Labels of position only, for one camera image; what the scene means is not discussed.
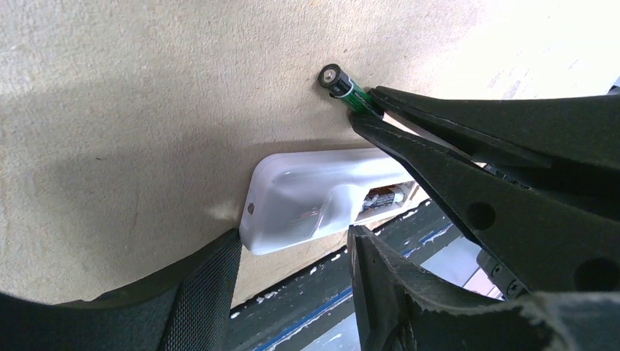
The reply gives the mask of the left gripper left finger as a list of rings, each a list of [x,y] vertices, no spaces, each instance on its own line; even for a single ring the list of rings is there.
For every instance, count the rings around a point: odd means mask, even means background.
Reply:
[[[92,301],[1,295],[2,350],[221,350],[241,259],[238,230]]]

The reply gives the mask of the green black AAA battery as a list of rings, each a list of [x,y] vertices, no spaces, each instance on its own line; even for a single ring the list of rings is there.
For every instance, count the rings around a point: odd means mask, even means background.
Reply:
[[[339,65],[324,66],[317,81],[330,97],[343,102],[353,113],[383,118],[384,110]]]

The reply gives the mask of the silver black AAA battery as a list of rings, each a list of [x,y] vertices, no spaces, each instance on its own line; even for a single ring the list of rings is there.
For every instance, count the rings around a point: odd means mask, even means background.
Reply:
[[[401,202],[406,193],[398,186],[371,189],[364,197],[361,212],[388,207]]]

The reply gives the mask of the white remote control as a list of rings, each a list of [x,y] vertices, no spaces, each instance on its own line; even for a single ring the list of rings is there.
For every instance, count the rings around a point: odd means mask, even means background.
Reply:
[[[405,198],[361,212],[368,192],[384,186],[400,187]],[[273,154],[252,174],[241,241],[252,254],[270,254],[402,214],[424,198],[404,167],[378,148]]]

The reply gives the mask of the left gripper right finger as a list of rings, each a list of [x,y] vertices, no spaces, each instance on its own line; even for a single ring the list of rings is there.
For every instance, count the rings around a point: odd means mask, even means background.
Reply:
[[[352,292],[363,350],[617,350],[619,295],[535,293],[500,301],[415,265],[351,226]]]

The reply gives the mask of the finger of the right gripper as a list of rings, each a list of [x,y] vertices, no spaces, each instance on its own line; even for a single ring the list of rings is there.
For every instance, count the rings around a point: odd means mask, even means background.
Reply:
[[[531,292],[619,290],[619,199],[511,184],[454,151],[370,116],[353,130],[393,157],[465,235]]]
[[[378,86],[375,102],[480,161],[619,168],[619,96],[437,99]]]

